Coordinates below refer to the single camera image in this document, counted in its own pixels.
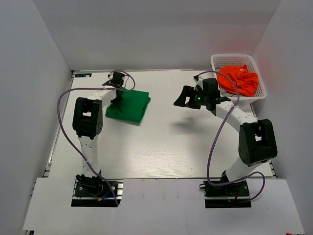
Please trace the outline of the green t-shirt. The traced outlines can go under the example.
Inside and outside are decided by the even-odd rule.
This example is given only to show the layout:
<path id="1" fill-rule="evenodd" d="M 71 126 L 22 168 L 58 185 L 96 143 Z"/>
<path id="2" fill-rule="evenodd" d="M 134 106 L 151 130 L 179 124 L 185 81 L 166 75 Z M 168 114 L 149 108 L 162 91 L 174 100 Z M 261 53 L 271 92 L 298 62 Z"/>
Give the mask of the green t-shirt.
<path id="1" fill-rule="evenodd" d="M 105 117 L 140 124 L 151 101 L 148 92 L 132 90 L 124 92 L 123 99 L 107 107 Z"/>

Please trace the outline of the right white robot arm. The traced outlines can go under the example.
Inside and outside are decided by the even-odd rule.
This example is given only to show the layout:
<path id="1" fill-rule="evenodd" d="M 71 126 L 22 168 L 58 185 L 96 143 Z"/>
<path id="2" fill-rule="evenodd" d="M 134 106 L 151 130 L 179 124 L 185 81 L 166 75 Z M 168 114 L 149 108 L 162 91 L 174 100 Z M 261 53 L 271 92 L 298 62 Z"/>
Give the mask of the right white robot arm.
<path id="1" fill-rule="evenodd" d="M 238 182 L 245 180 L 252 171 L 278 154 L 272 122 L 257 119 L 241 110 L 230 98 L 221 96 L 214 78 L 198 79 L 196 86 L 184 86 L 174 102 L 175 106 L 200 109 L 206 107 L 214 116 L 228 123 L 239 134 L 238 158 L 221 177 L 221 190 L 233 195 Z"/>

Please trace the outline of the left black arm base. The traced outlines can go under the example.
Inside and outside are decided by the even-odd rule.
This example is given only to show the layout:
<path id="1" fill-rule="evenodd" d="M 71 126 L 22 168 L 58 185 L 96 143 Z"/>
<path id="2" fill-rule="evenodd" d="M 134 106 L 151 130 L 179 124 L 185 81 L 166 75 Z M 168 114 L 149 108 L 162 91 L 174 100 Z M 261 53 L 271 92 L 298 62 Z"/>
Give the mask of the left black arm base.
<path id="1" fill-rule="evenodd" d="M 107 183 L 97 176 L 76 175 L 72 207 L 116 208 L 122 199 L 123 181 Z"/>

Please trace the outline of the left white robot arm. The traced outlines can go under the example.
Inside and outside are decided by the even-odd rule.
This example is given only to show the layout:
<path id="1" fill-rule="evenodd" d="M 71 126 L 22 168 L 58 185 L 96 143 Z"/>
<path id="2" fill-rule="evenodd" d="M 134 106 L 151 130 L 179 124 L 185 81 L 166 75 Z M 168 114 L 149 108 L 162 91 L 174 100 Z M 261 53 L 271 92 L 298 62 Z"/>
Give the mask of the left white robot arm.
<path id="1" fill-rule="evenodd" d="M 103 108 L 123 100 L 123 84 L 123 77 L 110 79 L 94 94 L 76 99 L 72 127 L 80 142 L 80 152 L 84 155 L 82 174 L 88 177 L 101 173 L 97 144 L 103 128 Z"/>

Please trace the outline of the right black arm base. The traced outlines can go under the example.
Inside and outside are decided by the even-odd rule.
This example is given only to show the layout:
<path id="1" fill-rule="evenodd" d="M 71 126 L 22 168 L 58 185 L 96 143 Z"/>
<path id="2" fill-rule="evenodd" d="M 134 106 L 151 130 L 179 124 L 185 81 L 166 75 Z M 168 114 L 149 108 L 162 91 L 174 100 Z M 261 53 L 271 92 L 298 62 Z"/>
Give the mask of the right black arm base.
<path id="1" fill-rule="evenodd" d="M 227 186 L 212 186 L 207 181 L 203 181 L 199 188 L 204 190 L 206 209 L 251 208 L 246 181 Z"/>

